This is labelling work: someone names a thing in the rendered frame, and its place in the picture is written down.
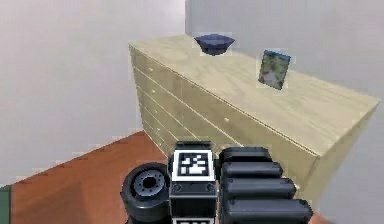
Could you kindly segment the pale wooden chest of drawers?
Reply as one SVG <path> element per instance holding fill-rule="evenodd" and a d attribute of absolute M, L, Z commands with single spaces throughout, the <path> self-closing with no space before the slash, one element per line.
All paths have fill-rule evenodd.
<path fill-rule="evenodd" d="M 260 60 L 207 55 L 187 35 L 132 42 L 129 51 L 143 128 L 165 154 L 178 140 L 209 140 L 215 152 L 265 147 L 312 205 L 379 104 L 295 71 L 276 90 L 259 82 Z"/>

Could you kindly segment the dark blue bowl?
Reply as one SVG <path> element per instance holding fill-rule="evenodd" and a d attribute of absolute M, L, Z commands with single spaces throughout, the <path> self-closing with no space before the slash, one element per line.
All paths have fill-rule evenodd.
<path fill-rule="evenodd" d="M 235 42 L 233 38 L 220 34 L 207 34 L 195 37 L 195 41 L 200 46 L 203 53 L 211 56 L 225 53 Z"/>

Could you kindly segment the blue framed picture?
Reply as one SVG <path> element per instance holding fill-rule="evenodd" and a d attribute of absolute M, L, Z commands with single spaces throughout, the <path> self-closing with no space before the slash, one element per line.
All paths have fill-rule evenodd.
<path fill-rule="evenodd" d="M 269 87 L 281 90 L 291 57 L 278 52 L 265 50 L 261 61 L 258 81 Z"/>

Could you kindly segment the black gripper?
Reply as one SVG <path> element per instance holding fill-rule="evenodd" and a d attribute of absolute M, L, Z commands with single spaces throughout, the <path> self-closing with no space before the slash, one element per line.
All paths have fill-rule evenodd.
<path fill-rule="evenodd" d="M 128 216 L 125 224 L 171 224 L 169 186 L 165 164 L 150 162 L 134 168 L 120 192 Z"/>

